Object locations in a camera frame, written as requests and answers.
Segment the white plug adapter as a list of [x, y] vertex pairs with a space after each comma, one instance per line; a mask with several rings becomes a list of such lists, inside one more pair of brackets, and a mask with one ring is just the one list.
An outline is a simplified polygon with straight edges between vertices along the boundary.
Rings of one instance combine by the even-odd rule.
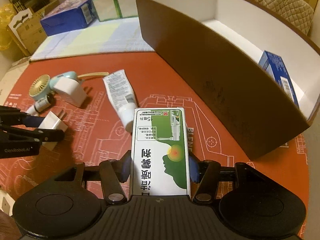
[[[52, 111], [50, 111], [44, 120], [40, 123], [39, 128], [44, 129], [61, 129], [62, 131], [66, 131], [68, 126]], [[43, 142], [42, 146], [46, 149], [52, 151], [55, 146], [57, 145], [56, 142]]]

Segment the dark spray bottle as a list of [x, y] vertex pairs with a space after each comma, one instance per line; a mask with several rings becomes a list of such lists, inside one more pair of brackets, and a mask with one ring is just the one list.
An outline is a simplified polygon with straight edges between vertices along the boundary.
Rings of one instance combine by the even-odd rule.
[[27, 109], [26, 113], [32, 116], [39, 116], [46, 109], [52, 107], [54, 101], [53, 94], [49, 93], [45, 97], [35, 101], [35, 103]]

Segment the mint handheld fan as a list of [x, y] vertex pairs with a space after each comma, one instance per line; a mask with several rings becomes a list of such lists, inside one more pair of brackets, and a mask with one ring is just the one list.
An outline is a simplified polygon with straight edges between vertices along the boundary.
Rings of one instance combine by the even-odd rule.
[[50, 77], [48, 74], [43, 74], [36, 78], [31, 84], [29, 88], [29, 96], [33, 98], [35, 101], [39, 100], [40, 98], [43, 98], [45, 95], [53, 91], [53, 87], [62, 77], [69, 78], [77, 81], [78, 83], [81, 83], [85, 77], [105, 77], [108, 74], [109, 72], [93, 72], [78, 75], [75, 71], [64, 72], [54, 77]]

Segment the green white spray box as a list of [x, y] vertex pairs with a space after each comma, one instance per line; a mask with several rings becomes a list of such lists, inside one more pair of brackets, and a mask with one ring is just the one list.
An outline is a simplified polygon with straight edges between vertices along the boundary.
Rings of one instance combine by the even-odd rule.
[[190, 195], [187, 126], [182, 107], [135, 110], [130, 193]]

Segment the white smart socket cube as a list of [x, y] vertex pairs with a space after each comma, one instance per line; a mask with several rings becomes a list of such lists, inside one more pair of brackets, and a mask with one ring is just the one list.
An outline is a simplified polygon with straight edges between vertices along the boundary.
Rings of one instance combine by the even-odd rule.
[[57, 83], [53, 86], [53, 91], [62, 96], [63, 100], [76, 107], [81, 107], [87, 98], [87, 94], [80, 83], [66, 77], [58, 79]]

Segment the white cream tube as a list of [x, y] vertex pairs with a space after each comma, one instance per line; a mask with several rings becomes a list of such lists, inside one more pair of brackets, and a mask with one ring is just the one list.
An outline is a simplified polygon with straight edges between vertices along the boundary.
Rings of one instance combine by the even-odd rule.
[[138, 105], [125, 70], [121, 69], [105, 76], [103, 82], [107, 91], [107, 97], [121, 120], [123, 127], [127, 132], [132, 133], [135, 109]]

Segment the blue white medicine box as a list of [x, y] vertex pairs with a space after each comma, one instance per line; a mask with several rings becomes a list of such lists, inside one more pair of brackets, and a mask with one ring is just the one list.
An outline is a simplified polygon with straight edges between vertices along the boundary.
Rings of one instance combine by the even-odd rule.
[[282, 88], [285, 94], [299, 108], [295, 89], [283, 59], [280, 56], [265, 50], [259, 60], [259, 66], [267, 72], [267, 74]]

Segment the brown cardboard box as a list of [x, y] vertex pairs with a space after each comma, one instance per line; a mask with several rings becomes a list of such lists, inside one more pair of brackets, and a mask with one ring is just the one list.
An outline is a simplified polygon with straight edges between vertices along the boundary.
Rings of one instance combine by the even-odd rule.
[[33, 12], [30, 8], [20, 11], [7, 25], [9, 36], [24, 56], [31, 56], [47, 38], [40, 20], [59, 4], [58, 0], [54, 0], [37, 12]]

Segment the yellow plastic bag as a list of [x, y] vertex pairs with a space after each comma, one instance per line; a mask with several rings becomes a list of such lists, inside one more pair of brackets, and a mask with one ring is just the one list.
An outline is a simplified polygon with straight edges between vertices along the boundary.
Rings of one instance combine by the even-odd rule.
[[16, 15], [16, 10], [11, 3], [1, 6], [0, 9], [0, 51], [7, 50], [11, 43], [12, 38], [7, 31], [7, 26]]

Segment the blue flat puzzle box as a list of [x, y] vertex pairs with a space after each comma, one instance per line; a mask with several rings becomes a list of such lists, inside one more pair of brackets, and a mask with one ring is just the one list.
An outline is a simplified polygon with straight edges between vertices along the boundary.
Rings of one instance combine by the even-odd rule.
[[47, 36], [87, 28], [96, 15], [92, 0], [65, 0], [40, 20]]

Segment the brown open storage box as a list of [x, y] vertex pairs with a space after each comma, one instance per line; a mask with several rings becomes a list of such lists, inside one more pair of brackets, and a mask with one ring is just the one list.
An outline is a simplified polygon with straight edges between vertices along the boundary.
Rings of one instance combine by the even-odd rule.
[[[319, 110], [319, 47], [253, 0], [136, 0], [142, 38], [206, 103], [249, 159], [308, 129]], [[280, 56], [299, 108], [259, 66]]]

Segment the quilted beige chair cover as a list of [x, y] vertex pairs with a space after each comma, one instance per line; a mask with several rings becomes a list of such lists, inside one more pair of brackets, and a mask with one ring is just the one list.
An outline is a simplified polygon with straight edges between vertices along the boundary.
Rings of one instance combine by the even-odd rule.
[[304, 0], [255, 0], [276, 12], [305, 35], [308, 34], [314, 10]]

